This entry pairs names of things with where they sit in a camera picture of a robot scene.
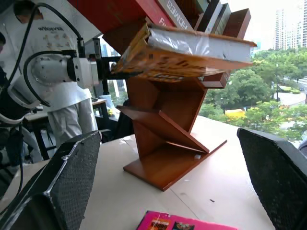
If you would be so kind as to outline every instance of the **tree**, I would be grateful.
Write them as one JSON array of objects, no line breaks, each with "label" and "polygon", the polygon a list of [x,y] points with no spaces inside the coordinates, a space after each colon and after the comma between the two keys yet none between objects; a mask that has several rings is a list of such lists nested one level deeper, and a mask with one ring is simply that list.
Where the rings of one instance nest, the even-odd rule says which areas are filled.
[{"label": "tree", "polygon": [[227,121],[227,117],[224,114],[223,110],[219,106],[216,106],[212,103],[209,104],[203,103],[201,105],[199,115],[221,122]]},{"label": "tree", "polygon": [[250,69],[231,74],[225,89],[208,90],[205,104],[215,104],[223,109],[237,109],[269,101],[272,91],[263,79]]},{"label": "tree", "polygon": [[236,89],[238,100],[236,108],[256,105],[258,101],[269,101],[272,92],[263,79],[250,69],[235,72],[231,78],[231,87]]},{"label": "tree", "polygon": [[270,101],[257,103],[257,107],[247,110],[245,113],[244,127],[267,132],[280,134],[280,125],[285,122],[283,109],[278,102]]},{"label": "tree", "polygon": [[303,133],[307,130],[307,105],[299,105],[285,111],[284,117],[293,125],[286,130],[288,140],[302,140]]},{"label": "tree", "polygon": [[272,81],[283,82],[285,77],[298,81],[307,74],[307,49],[261,51],[255,55],[253,63],[254,66],[250,69],[268,85]]}]

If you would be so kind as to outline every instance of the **window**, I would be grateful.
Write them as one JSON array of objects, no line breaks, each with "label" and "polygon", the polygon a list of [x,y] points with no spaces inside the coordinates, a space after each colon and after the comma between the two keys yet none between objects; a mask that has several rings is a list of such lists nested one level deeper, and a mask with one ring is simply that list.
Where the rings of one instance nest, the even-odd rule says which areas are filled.
[{"label": "window", "polygon": [[[100,39],[101,55],[102,57],[116,57],[120,56],[115,49],[113,49],[102,36],[98,37]],[[123,105],[124,101],[128,99],[127,86],[125,80],[108,80],[108,89],[111,95],[111,100],[114,107],[111,109],[111,114],[118,118],[119,111],[115,108],[117,105]]]},{"label": "window", "polygon": [[281,7],[277,4],[263,19],[259,12],[263,8],[256,4],[228,2],[231,7],[238,2],[234,11],[243,9],[241,2],[254,12],[257,24],[251,21],[245,39],[261,42],[261,48],[252,59],[254,66],[234,71],[225,89],[208,90],[199,115],[272,133],[298,147],[307,138],[307,6],[300,9],[287,4],[287,9],[277,13]]}]

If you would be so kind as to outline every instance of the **t-shirt logo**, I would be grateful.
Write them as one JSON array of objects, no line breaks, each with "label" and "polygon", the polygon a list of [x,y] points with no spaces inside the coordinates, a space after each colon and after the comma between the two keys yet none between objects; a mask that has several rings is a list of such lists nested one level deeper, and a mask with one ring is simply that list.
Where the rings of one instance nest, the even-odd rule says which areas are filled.
[{"label": "t-shirt logo", "polygon": [[39,30],[45,30],[45,31],[64,31],[62,27],[46,27],[42,26],[38,28]]}]

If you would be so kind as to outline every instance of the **black foam pad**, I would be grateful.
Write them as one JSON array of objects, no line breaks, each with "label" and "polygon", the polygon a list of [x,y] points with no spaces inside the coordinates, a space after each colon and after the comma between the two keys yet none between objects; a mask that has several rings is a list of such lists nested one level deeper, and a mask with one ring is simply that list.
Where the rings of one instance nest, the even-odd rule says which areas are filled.
[{"label": "black foam pad", "polygon": [[93,187],[99,147],[97,131],[62,144],[11,202],[0,229],[78,230]]},{"label": "black foam pad", "polygon": [[307,159],[290,142],[240,128],[254,189],[277,230],[307,229]]}]

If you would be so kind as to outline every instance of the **yellow vehicle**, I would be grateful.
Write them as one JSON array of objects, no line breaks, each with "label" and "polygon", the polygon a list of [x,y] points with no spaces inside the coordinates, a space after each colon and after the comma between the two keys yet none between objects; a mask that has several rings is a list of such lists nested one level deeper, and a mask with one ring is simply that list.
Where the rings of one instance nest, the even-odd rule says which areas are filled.
[{"label": "yellow vehicle", "polygon": [[243,109],[226,110],[225,115],[228,117],[244,117],[245,111]]}]

